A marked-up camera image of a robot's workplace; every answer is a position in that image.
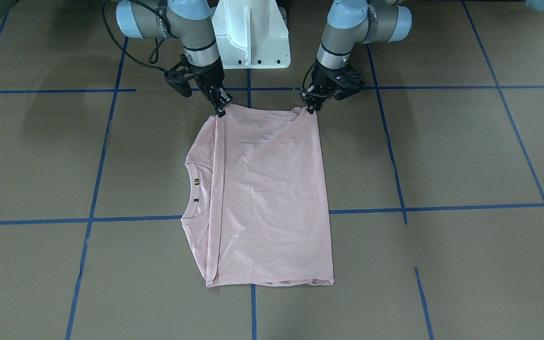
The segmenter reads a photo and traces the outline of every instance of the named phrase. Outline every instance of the cloth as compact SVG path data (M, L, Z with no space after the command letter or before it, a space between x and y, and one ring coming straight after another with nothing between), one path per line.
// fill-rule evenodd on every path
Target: cloth
M230 105L186 157L181 218L208 288L333 284L331 231L316 114Z

